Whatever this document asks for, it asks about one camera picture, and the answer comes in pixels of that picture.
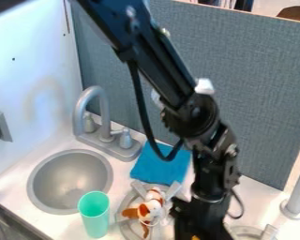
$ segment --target teal cup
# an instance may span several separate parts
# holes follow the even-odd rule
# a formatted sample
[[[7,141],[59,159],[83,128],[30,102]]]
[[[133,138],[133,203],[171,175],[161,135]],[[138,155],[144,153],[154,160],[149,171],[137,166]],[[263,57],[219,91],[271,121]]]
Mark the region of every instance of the teal cup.
[[[101,191],[91,191],[80,198],[78,209],[90,237],[100,238],[107,234],[109,207],[109,198]]]

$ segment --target gray fabric wall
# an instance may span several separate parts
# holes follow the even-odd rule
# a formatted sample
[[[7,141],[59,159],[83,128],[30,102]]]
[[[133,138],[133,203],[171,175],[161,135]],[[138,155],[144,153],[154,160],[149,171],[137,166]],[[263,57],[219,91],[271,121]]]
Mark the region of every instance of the gray fabric wall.
[[[300,148],[300,23],[169,0],[152,0],[151,9],[193,75],[213,81],[222,118],[238,138],[242,172],[283,189]],[[142,130],[127,66],[76,9],[73,15],[84,87],[104,87],[111,119]],[[151,88],[143,88],[157,138],[175,143]],[[96,104],[91,109],[98,113]]]

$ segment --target silver faucet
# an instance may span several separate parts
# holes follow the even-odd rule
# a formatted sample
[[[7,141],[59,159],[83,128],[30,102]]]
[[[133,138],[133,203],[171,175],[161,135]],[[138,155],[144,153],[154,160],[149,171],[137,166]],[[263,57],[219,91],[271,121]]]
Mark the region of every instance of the silver faucet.
[[[75,136],[80,136],[84,133],[83,116],[85,108],[90,100],[95,97],[99,97],[101,109],[100,139],[105,142],[112,141],[109,100],[106,92],[100,86],[91,86],[81,93],[73,114],[73,133]]]
[[[99,97],[101,109],[102,123],[97,131],[92,115],[85,111],[86,105],[94,97]],[[131,161],[141,152],[142,145],[132,139],[128,128],[111,130],[109,100],[106,92],[100,86],[91,86],[81,93],[75,105],[72,120],[73,133],[76,139],[82,143],[96,147],[123,161]]]

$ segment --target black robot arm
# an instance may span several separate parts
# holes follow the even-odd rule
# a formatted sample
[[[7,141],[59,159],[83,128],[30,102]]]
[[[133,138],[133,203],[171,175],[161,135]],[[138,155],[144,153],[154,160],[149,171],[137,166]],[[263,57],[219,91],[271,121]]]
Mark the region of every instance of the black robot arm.
[[[128,64],[145,134],[155,152],[172,160],[185,143],[192,150],[195,181],[191,202],[173,200],[175,239],[232,239],[223,227],[233,187],[240,176],[232,131],[224,125],[216,102],[195,92],[196,83],[144,0],[73,1],[91,17],[98,33]],[[139,73],[157,90],[165,108],[161,119],[180,137],[164,157],[158,150],[147,118]]]

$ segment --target stainless steel sink basin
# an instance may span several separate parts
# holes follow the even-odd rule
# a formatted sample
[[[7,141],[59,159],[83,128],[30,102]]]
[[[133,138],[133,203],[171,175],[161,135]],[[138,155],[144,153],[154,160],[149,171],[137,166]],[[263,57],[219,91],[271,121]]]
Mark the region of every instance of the stainless steel sink basin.
[[[89,191],[108,192],[113,169],[108,160],[88,150],[68,150],[43,160],[27,182],[31,202],[56,215],[78,212],[77,203]]]

